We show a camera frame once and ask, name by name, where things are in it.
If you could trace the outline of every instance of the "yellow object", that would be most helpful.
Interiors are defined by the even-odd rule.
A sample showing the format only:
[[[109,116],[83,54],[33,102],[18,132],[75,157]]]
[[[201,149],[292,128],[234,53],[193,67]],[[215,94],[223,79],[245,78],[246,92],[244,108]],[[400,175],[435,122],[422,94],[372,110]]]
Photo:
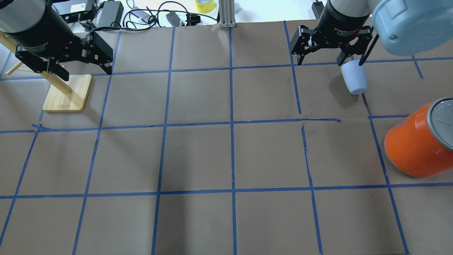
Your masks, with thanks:
[[[199,13],[210,13],[216,7],[214,0],[195,0],[195,6]]]

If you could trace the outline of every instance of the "orange cup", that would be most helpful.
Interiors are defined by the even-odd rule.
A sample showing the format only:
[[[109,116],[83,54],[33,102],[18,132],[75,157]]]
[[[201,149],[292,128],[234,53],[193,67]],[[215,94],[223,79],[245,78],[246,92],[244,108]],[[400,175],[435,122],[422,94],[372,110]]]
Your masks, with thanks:
[[[428,103],[392,127],[384,141],[392,163],[423,178],[453,169],[453,97]]]

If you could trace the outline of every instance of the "gray lid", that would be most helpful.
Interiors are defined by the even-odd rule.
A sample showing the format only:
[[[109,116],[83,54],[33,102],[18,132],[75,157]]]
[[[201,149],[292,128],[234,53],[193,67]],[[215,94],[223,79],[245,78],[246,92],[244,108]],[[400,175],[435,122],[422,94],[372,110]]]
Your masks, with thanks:
[[[453,151],[453,97],[441,98],[429,107],[428,125],[434,137]]]

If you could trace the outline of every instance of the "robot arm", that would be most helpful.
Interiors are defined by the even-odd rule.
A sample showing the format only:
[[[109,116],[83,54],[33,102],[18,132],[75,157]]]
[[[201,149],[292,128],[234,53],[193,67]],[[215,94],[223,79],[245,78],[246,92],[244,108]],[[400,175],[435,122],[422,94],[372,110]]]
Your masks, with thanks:
[[[291,40],[298,64],[323,48],[341,49],[338,65],[354,54],[363,55],[372,39],[372,28],[363,26],[371,13],[385,49],[395,55],[428,51],[453,38],[450,0],[328,0],[318,26],[299,26]]]
[[[113,49],[96,32],[77,37],[51,0],[0,0],[0,30],[18,44],[15,56],[36,73],[68,81],[69,73],[59,63],[73,60],[112,73]]]

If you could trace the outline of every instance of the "white label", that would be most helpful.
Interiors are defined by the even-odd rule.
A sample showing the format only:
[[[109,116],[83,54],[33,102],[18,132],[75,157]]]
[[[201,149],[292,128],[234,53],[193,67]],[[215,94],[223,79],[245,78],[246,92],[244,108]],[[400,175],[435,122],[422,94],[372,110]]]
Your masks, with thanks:
[[[85,10],[86,4],[71,5],[71,12],[79,12]]]

